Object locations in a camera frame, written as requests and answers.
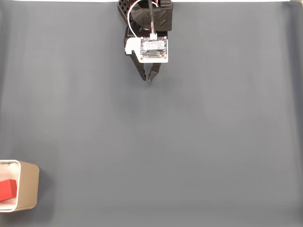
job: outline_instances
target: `gray fabric backdrop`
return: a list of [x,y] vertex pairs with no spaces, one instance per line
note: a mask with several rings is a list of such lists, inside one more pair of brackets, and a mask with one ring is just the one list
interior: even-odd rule
[[174,6],[148,84],[116,3],[0,2],[0,159],[41,168],[1,227],[303,225],[302,5]]

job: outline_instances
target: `beige container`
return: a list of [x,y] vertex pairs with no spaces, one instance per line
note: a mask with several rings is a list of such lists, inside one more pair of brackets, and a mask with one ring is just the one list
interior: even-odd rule
[[14,212],[28,210],[35,207],[38,197],[39,167],[27,162],[17,160],[0,160],[0,164],[16,163],[19,172],[16,175],[17,197],[9,204],[0,202],[0,212]]

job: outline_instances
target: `white wire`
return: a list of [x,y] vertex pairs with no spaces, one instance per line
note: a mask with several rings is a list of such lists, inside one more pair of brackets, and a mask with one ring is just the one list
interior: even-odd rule
[[[137,1],[135,1],[135,2],[133,3],[133,5],[131,5],[131,7],[129,8],[128,13],[127,13],[127,23],[128,23],[129,29],[132,31],[133,35],[134,35],[136,38],[137,38],[137,36],[136,36],[136,34],[134,33],[134,31],[133,31],[133,29],[132,29],[132,27],[131,27],[131,23],[130,23],[130,21],[129,21],[129,15],[131,14],[131,11],[132,11],[132,9],[134,8],[134,6],[135,6],[138,2],[140,2],[140,1],[142,1],[142,0],[137,0]],[[156,5],[156,7],[158,7],[158,4],[157,4],[156,2],[153,2],[153,1],[152,1],[152,4]]]

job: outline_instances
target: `wire connector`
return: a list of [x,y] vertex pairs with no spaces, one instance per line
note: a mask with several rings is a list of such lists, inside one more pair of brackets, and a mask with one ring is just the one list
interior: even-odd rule
[[151,39],[151,40],[157,40],[157,39],[158,39],[157,33],[151,33],[151,34],[150,34],[150,39]]

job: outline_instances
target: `red block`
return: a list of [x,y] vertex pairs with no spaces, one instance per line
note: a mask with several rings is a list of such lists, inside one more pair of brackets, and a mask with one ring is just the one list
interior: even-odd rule
[[17,196],[16,180],[0,181],[0,202],[15,198]]

